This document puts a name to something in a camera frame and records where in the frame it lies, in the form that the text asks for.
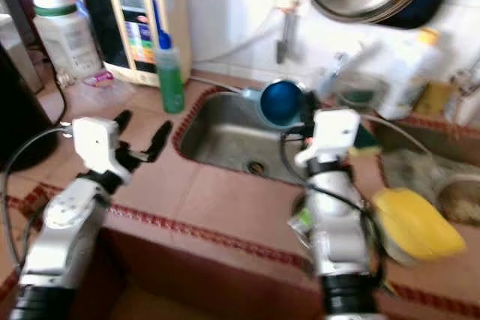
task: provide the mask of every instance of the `white wall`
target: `white wall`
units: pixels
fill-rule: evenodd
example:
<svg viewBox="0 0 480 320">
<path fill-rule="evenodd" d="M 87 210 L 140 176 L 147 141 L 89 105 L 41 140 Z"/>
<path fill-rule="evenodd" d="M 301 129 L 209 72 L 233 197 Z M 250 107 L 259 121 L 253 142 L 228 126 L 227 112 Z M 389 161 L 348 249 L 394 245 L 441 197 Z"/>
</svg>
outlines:
<svg viewBox="0 0 480 320">
<path fill-rule="evenodd" d="M 334 22 L 313 6 L 307 6 L 298 24 L 294 58 L 277 65 L 275 42 L 281 36 L 283 17 L 277 10 L 270 11 L 274 0 L 189 0 L 189 3 L 193 56 L 197 60 L 193 67 L 259 81 L 283 75 L 310 82 L 336 51 L 360 37 L 379 39 L 380 46 L 352 68 L 381 74 L 389 47 L 415 34 L 379 25 Z M 445 0 L 427 26 L 442 32 L 440 46 L 446 60 L 439 70 L 443 80 L 458 68 L 468 66 L 480 52 L 480 0 Z M 239 44 L 243 46 L 235 52 L 203 61 Z"/>
</svg>

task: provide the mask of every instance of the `blue bottle cap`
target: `blue bottle cap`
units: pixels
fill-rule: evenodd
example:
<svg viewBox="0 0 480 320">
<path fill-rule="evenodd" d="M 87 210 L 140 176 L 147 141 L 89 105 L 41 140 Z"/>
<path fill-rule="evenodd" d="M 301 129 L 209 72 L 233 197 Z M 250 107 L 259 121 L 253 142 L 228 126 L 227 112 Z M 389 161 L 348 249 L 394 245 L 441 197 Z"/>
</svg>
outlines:
<svg viewBox="0 0 480 320">
<path fill-rule="evenodd" d="M 160 30 L 160 34 L 158 35 L 158 43 L 160 45 L 160 49 L 171 49 L 172 48 L 172 39 L 163 30 Z"/>
</svg>

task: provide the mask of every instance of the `tiled countertop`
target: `tiled countertop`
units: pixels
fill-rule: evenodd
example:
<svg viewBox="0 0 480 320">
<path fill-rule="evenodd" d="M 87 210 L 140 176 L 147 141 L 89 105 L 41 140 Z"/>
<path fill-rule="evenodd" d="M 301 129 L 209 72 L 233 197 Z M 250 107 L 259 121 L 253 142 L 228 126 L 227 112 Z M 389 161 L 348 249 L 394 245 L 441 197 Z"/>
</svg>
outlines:
<svg viewBox="0 0 480 320">
<path fill-rule="evenodd" d="M 230 85 L 251 85 L 225 76 L 209 74 L 208 77 Z M 189 81 L 186 110 L 178 115 L 163 111 L 158 90 L 154 88 L 132 87 L 124 99 L 110 104 L 84 102 L 75 88 L 69 88 L 70 108 L 65 120 L 85 115 L 112 118 L 123 109 L 130 109 L 133 118 L 121 138 L 133 149 L 143 149 L 165 120 L 173 121 L 174 133 L 199 96 L 209 88 Z M 54 92 L 41 101 L 48 112 L 58 112 L 58 95 Z M 353 165 L 356 185 L 366 197 L 383 187 L 375 157 L 356 159 Z M 64 188 L 83 170 L 72 141 L 61 139 L 60 146 L 47 160 L 13 175 L 10 195 L 24 199 L 39 184 Z M 156 163 L 141 166 L 134 173 L 131 184 L 117 192 L 114 196 L 117 207 L 110 212 L 105 226 L 316 289 L 316 282 L 299 269 L 297 262 L 305 252 L 287 226 L 291 204 L 301 191 L 293 185 L 186 160 L 176 152 L 170 140 Z M 398 284 L 400 290 L 401 286 L 407 286 L 408 291 L 419 292 L 402 294 L 409 298 L 412 306 L 451 298 L 480 309 L 480 230 L 468 226 L 457 228 L 466 239 L 468 252 L 416 268 L 389 263 L 388 278 Z M 432 295 L 433 300 L 418 299 L 424 293 Z M 398 315 L 409 315 L 405 313 L 407 305 L 392 301 L 382 300 L 384 306 L 396 308 Z M 421 308 L 424 316 L 434 317 L 432 311 L 436 310 Z M 466 319 L 455 314 L 451 316 L 449 319 Z"/>
</svg>

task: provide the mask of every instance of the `green bottle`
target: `green bottle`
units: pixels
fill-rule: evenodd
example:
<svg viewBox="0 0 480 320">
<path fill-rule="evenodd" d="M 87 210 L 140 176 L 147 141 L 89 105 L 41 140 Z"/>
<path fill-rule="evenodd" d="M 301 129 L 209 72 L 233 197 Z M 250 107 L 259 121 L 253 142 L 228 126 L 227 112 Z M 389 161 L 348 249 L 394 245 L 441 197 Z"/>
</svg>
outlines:
<svg viewBox="0 0 480 320">
<path fill-rule="evenodd" d="M 158 43 L 160 48 L 157 48 L 157 74 L 160 81 L 163 110 L 170 114 L 176 114 L 185 107 L 179 51 L 175 47 L 172 48 L 172 41 L 166 32 L 160 30 L 159 33 Z"/>
</svg>

